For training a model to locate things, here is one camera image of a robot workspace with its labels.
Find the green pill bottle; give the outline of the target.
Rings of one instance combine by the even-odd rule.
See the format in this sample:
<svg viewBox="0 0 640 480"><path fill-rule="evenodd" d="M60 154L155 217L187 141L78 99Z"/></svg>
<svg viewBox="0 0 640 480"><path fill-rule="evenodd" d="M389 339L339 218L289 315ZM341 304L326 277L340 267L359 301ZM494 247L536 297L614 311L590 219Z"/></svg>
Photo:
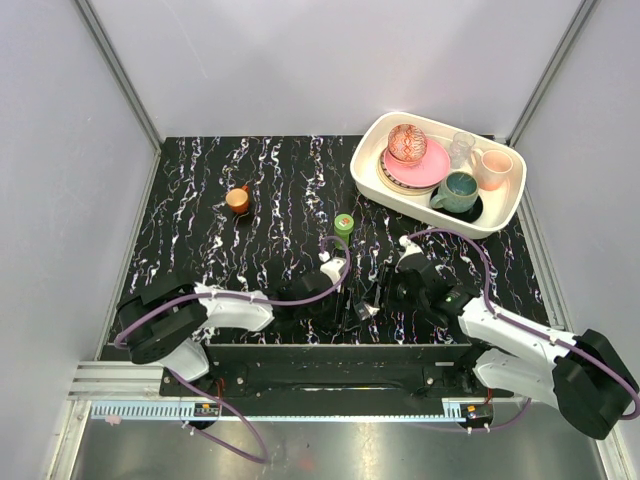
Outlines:
<svg viewBox="0 0 640 480"><path fill-rule="evenodd" d="M350 245L350 237L354 227L354 218L349 214L342 213L334 219L334 234L340 238L346 246Z"/></svg>

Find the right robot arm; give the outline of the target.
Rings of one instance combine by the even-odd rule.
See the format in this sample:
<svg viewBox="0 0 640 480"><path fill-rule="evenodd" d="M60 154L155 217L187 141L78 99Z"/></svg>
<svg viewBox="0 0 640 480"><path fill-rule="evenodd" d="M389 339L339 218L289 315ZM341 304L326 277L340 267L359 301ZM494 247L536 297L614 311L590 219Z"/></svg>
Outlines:
<svg viewBox="0 0 640 480"><path fill-rule="evenodd" d="M639 396L638 383L601 333L555 331L507 312L415 255L382 270L374 297L381 307L416 313L479 342L480 354L453 374L463 395L486 388L520 394L555 408L596 440L608 437Z"/></svg>

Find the white rectangular tub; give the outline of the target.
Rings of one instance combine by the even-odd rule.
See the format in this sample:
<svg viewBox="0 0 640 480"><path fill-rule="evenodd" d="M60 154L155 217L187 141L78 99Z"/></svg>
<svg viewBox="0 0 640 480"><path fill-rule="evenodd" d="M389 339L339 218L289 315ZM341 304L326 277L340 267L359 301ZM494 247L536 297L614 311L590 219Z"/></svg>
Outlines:
<svg viewBox="0 0 640 480"><path fill-rule="evenodd" d="M389 134L399 125L413 125L427 138L425 156L417 165L400 165L387 151ZM350 173L365 197L415 220L447 228L472 239L483 239L504 229L514 216L522 198L527 176L523 157L495 141L474 137L476 154L500 151L510 159L511 169L494 190L479 190L477 219L430 206L432 192L453 171L449 147L459 128L405 112L379 117L356 147Z"/></svg>

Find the pink plate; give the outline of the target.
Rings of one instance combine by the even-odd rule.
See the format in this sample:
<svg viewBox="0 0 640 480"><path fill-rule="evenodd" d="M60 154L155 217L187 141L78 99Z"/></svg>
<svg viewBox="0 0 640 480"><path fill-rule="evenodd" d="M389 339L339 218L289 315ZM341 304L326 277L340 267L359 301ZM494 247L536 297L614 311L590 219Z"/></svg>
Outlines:
<svg viewBox="0 0 640 480"><path fill-rule="evenodd" d="M445 148L433 139L428 138L427 152L421 161L413 166L406 166L395 160L388 152L385 154L385 165L392 177L411 187L425 188L439 184L450 170L450 158Z"/></svg>

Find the green bottle cap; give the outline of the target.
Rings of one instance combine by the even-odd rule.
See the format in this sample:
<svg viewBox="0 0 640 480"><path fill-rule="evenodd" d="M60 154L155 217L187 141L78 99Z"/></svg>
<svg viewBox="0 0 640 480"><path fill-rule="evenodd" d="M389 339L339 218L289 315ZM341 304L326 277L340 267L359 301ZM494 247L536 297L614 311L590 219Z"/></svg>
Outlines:
<svg viewBox="0 0 640 480"><path fill-rule="evenodd" d="M339 214L334 219L334 229L338 232L350 233L354 228L355 222L349 214Z"/></svg>

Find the black saucer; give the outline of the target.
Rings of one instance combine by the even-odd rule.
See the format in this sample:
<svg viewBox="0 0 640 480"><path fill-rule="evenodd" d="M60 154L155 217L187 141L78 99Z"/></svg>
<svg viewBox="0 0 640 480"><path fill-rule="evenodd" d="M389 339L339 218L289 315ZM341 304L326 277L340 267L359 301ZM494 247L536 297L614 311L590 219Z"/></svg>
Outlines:
<svg viewBox="0 0 640 480"><path fill-rule="evenodd" d="M483 200L478 196L471 208L464 212L450 212L444 208L438 209L438 212L463 222L474 223L481 217L483 210Z"/></svg>

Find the clear weekly pill organizer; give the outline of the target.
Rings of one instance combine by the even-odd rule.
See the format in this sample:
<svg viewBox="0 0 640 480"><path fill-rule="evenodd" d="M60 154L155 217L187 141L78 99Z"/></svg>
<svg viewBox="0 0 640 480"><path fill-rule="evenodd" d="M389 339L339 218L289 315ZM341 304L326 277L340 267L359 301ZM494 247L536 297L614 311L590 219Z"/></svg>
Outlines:
<svg viewBox="0 0 640 480"><path fill-rule="evenodd" d="M378 308L368 304L365 301L360 301L354 304L354 313L359 322L364 322L374 317L379 311Z"/></svg>

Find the patterned red bowl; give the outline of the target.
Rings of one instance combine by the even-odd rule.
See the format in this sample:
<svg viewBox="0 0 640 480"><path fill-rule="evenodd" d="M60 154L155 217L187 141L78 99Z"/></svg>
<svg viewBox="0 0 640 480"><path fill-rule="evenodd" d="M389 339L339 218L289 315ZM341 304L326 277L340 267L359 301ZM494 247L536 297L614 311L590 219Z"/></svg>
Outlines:
<svg viewBox="0 0 640 480"><path fill-rule="evenodd" d="M399 163L413 166L427 152L428 142L424 132L412 124L400 124L391 129L387 149Z"/></svg>

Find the small orange cup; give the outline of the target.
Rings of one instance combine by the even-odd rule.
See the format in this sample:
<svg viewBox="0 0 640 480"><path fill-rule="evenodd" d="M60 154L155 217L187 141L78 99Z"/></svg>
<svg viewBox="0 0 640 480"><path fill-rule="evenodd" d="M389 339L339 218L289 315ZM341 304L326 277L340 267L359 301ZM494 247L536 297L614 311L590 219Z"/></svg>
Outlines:
<svg viewBox="0 0 640 480"><path fill-rule="evenodd" d="M225 196L225 201L234 214L242 215L247 213L250 208L249 186L244 185L230 190Z"/></svg>

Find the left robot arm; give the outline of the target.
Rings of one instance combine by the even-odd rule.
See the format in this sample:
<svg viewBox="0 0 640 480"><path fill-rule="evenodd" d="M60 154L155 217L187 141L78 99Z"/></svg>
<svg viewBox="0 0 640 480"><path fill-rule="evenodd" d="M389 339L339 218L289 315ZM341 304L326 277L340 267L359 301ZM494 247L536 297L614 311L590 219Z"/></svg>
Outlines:
<svg viewBox="0 0 640 480"><path fill-rule="evenodd" d="M170 274L121 300L114 346L126 350L134 364L159 363L177 372L190 393L203 396L214 388L216 372L197 333L226 329L281 335L333 310L345 279L339 260L267 292L224 290Z"/></svg>

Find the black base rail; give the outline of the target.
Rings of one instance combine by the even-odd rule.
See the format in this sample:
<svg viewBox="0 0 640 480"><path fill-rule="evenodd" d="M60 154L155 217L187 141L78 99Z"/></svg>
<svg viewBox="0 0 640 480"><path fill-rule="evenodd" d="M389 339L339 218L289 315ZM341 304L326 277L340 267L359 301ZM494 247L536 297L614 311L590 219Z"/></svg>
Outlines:
<svg viewBox="0 0 640 480"><path fill-rule="evenodd" d="M210 370L192 384L225 399L275 392L369 391L426 397L479 397L488 390L471 362L469 344L213 345Z"/></svg>

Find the teal ceramic mug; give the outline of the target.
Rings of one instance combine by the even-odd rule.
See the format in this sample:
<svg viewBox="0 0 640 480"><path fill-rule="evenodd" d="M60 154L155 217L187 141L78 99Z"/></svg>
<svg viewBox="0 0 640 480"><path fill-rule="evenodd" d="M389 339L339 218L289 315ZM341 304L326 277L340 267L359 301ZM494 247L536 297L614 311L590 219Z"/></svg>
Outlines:
<svg viewBox="0 0 640 480"><path fill-rule="evenodd" d="M430 198L429 206L451 213L463 213L474 206L478 190L478 183L473 175L454 171L441 181L438 191Z"/></svg>

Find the clear glass cup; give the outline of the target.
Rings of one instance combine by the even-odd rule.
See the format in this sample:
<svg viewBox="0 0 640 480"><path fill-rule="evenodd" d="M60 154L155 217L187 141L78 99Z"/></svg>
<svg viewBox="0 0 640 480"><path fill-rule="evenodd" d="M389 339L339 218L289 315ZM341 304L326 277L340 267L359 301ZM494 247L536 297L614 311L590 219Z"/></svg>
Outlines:
<svg viewBox="0 0 640 480"><path fill-rule="evenodd" d="M472 169L475 143L475 136L468 132L454 134L449 146L450 167L452 170Z"/></svg>

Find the cream striped plate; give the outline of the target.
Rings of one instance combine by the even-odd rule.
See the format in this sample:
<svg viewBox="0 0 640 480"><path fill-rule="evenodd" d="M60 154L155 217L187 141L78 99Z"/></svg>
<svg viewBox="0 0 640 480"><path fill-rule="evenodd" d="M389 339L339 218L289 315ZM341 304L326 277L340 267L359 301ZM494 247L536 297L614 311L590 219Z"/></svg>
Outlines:
<svg viewBox="0 0 640 480"><path fill-rule="evenodd" d="M407 184L399 182L397 179L391 176L388 169L386 168L386 165L385 165L386 153L387 153L387 150L384 149L379 155L377 175L380 181L390 190L403 195L419 196L419 195L426 195L427 193L432 192L438 186L438 184L433 184L425 188L417 188L417 187L411 187Z"/></svg>

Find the pink mug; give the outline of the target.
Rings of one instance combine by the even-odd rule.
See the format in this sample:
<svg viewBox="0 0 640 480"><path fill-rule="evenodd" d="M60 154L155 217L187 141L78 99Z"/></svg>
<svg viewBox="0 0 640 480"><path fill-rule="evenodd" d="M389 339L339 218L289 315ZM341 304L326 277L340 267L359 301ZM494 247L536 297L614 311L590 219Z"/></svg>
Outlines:
<svg viewBox="0 0 640 480"><path fill-rule="evenodd" d="M472 150L472 171L481 190L494 191L507 180L514 162L500 150Z"/></svg>

